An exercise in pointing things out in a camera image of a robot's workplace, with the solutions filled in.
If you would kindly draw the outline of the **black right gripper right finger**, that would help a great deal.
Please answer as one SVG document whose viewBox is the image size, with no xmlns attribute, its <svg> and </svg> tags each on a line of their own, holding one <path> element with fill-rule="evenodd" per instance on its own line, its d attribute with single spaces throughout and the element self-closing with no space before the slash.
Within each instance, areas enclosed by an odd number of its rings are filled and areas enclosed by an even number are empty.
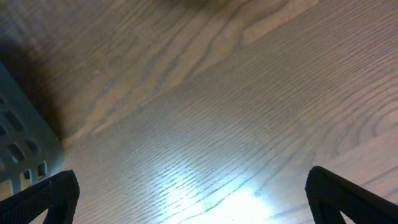
<svg viewBox="0 0 398 224">
<path fill-rule="evenodd" d="M 305 184 L 308 204 L 316 224 L 397 223 L 397 205 L 330 172 L 315 166 Z"/>
</svg>

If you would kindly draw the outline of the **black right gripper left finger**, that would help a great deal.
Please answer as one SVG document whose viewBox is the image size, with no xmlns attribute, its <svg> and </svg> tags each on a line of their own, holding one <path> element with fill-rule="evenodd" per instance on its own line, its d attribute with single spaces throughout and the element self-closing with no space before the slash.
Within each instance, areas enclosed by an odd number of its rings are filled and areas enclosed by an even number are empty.
<svg viewBox="0 0 398 224">
<path fill-rule="evenodd" d="M 74 171 L 62 171 L 1 202 L 1 223 L 30 223 L 46 212 L 44 223 L 72 224 L 80 188 Z"/>
</svg>

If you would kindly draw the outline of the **grey plastic basket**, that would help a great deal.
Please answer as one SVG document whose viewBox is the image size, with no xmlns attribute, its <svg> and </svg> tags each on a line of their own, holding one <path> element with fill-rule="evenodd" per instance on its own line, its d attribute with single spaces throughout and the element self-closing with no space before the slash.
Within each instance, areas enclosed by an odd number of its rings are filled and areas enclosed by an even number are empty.
<svg viewBox="0 0 398 224">
<path fill-rule="evenodd" d="M 1 65 L 1 200 L 62 168 L 63 146 Z"/>
</svg>

